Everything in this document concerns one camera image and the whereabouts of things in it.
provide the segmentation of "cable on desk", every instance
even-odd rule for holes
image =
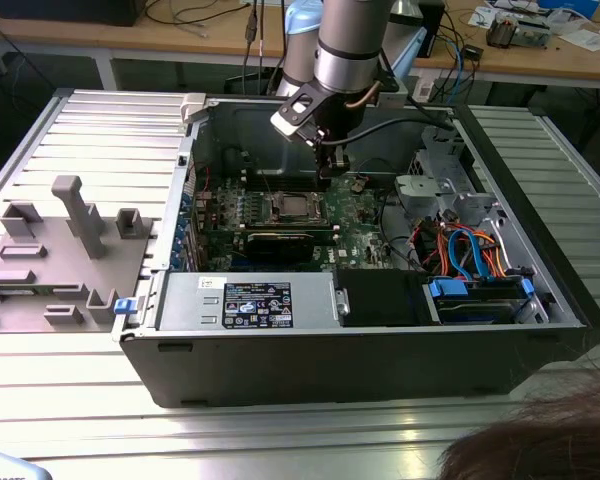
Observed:
[[[2,30],[0,30],[0,36],[5,42],[11,45],[11,48],[13,48],[16,52],[18,52],[18,54],[22,56],[22,58],[24,58],[25,62],[27,62],[31,66],[31,68],[33,68],[33,70],[38,74],[38,76],[42,80],[45,81],[45,83],[49,86],[51,90],[56,89],[54,83],[51,80],[49,80],[49,78],[44,73],[42,73],[38,67],[36,67],[36,64],[33,63],[31,59],[22,50],[20,50],[18,46],[15,43],[13,43],[11,39],[7,37],[7,35]]]
[[[189,8],[182,8],[180,10],[175,9],[173,2],[174,2],[174,0],[169,0],[169,10],[171,11],[171,19],[174,22],[186,22],[186,20],[184,18],[182,18],[180,15],[182,15],[185,12],[191,11],[191,10],[200,10],[203,8],[212,7],[213,5],[215,5],[218,2],[218,0],[213,0],[211,3],[208,3],[201,7],[189,7]],[[174,25],[174,26],[176,28],[182,30],[183,32],[192,33],[201,38],[207,38],[209,36],[206,33],[198,30],[205,26],[203,23],[192,23],[192,24],[187,24],[187,25]]]
[[[451,27],[447,27],[446,25],[440,25],[440,27],[452,32],[454,38],[451,38],[449,35],[445,34],[444,32],[441,32],[441,31],[438,31],[436,38],[439,38],[440,40],[444,40],[445,42],[447,42],[445,46],[447,47],[447,52],[449,53],[449,55],[454,59],[454,63],[453,63],[453,67],[449,70],[447,77],[444,79],[444,82],[442,83],[442,85],[440,87],[436,87],[436,91],[434,92],[433,96],[431,97],[431,101],[435,100],[435,98],[441,92],[445,91],[447,82],[451,78],[451,74],[453,73],[453,70],[458,65],[458,62],[462,62],[462,58],[460,58],[457,54],[458,49],[463,50],[465,47],[464,38],[462,38],[462,35],[460,35],[458,30],[456,30],[455,24],[453,23],[453,19],[451,18],[451,16],[449,16],[449,14],[446,11],[444,13],[447,16],[447,18],[449,19],[449,22],[451,23]],[[450,45],[449,41],[454,42],[456,47],[458,47],[455,49],[455,54],[449,51],[449,48],[448,48],[448,45]]]
[[[200,23],[200,22],[204,22],[205,20],[211,20],[212,18],[217,18],[220,17],[222,15],[226,15],[228,13],[233,13],[233,12],[239,12],[240,10],[244,10],[245,8],[249,8],[251,6],[250,3],[245,3],[244,5],[241,5],[240,7],[236,7],[236,8],[231,8],[229,10],[224,10],[222,12],[219,13],[215,13],[213,15],[209,15],[208,17],[204,17],[204,18],[196,18],[195,20],[187,20],[187,21],[182,21],[182,22],[174,22],[174,21],[164,21],[161,20],[159,18],[154,17],[153,15],[151,15],[150,13],[150,9],[155,6],[158,2],[160,2],[162,0],[153,0],[150,4],[147,5],[147,7],[144,10],[144,15],[149,19],[149,20],[153,20],[156,23],[160,23],[162,25],[191,25],[192,23]]]
[[[242,59],[242,94],[247,94],[247,61],[249,60],[249,53],[251,52],[251,44],[255,41],[256,35],[258,34],[258,0],[254,0],[253,8],[247,19],[247,26],[244,31],[244,38],[247,41],[247,49],[244,52],[244,58]]]
[[[264,55],[264,0],[260,1],[260,50],[258,52],[258,95],[262,93],[262,56]]]
[[[448,38],[446,39],[447,43],[451,44],[453,46],[453,48],[455,48],[456,50],[456,64],[458,66],[458,74],[456,76],[456,80],[453,83],[453,88],[451,90],[451,96],[449,98],[447,98],[447,105],[451,103],[451,100],[453,100],[453,97],[455,97],[456,93],[458,92],[458,87],[460,86],[460,81],[462,80],[462,69],[463,69],[463,60],[462,60],[462,55],[460,54],[460,49],[458,48],[458,45],[456,45],[455,43],[453,43],[451,40],[449,40]]]
[[[287,31],[285,29],[284,0],[280,0],[280,17],[280,21],[282,23],[282,56],[278,60],[278,63],[276,63],[276,67],[273,69],[273,73],[271,74],[269,82],[267,83],[267,95],[271,95],[273,93],[273,82],[278,75],[278,71],[280,70],[282,62],[284,62],[284,59],[287,58]]]

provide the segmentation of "red cable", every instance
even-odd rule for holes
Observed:
[[[203,192],[206,192],[209,188],[209,179],[211,178],[211,170],[209,169],[209,167],[205,168],[205,172],[207,172],[207,179],[204,182],[204,188],[202,189]]]

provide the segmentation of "wire bundle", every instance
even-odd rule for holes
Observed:
[[[450,104],[451,101],[461,93],[467,92],[465,99],[468,98],[469,95],[471,95],[471,91],[473,90],[473,85],[475,83],[476,72],[480,68],[480,62],[474,62],[473,60],[471,60],[471,74],[467,76],[464,80],[462,80],[461,76],[464,72],[465,67],[465,59],[462,57],[462,51],[465,48],[465,39],[456,29],[453,19],[451,18],[449,13],[447,13],[446,10],[444,11],[444,15],[449,20],[449,24],[451,26],[447,27],[446,25],[440,25],[440,28],[453,34],[453,37],[451,37],[444,31],[439,31],[436,35],[436,38],[444,40],[448,44],[448,46],[451,46],[453,48],[453,50],[449,50],[449,48],[447,48],[447,52],[454,59],[454,66],[449,70],[449,73],[444,79],[442,85],[440,87],[435,87],[436,91],[431,97],[431,101],[434,101],[438,96],[442,101],[444,100],[444,97],[446,95],[450,95],[446,101],[447,104]],[[451,74],[454,70],[457,70],[456,79],[453,82],[451,88],[447,90],[447,83],[449,82]]]
[[[466,270],[466,264],[473,256],[477,274],[481,277],[491,275],[496,278],[506,277],[502,262],[500,260],[500,245],[485,231],[476,230],[458,223],[434,224],[433,231],[422,226],[418,227],[411,239],[413,245],[417,236],[427,233],[435,237],[436,248],[421,263],[420,267],[432,275],[457,276],[461,275],[465,280],[472,280],[472,275]],[[465,249],[464,257],[460,262],[456,260],[456,242],[464,242],[470,245]],[[434,260],[438,265],[430,267]]]

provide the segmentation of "electronic equipment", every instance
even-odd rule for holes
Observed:
[[[115,306],[156,403],[506,393],[600,342],[600,308],[532,203],[546,200],[509,170],[525,152],[501,147],[533,129],[565,151],[531,113],[430,108],[454,130],[378,130],[325,189],[311,150],[269,126],[282,104],[182,105],[149,285]],[[360,129],[416,115],[368,108]]]
[[[487,44],[498,48],[544,47],[550,38],[551,30],[544,19],[526,15],[517,18],[503,12],[496,14],[487,31]]]
[[[0,16],[131,27],[145,3],[145,0],[0,0]]]
[[[427,29],[427,34],[424,37],[420,51],[418,51],[418,57],[429,58],[440,28],[445,4],[443,0],[419,0],[418,7],[422,12],[422,26]]]

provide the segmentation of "power supply label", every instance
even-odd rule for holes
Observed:
[[[292,328],[289,283],[225,283],[224,328]]]

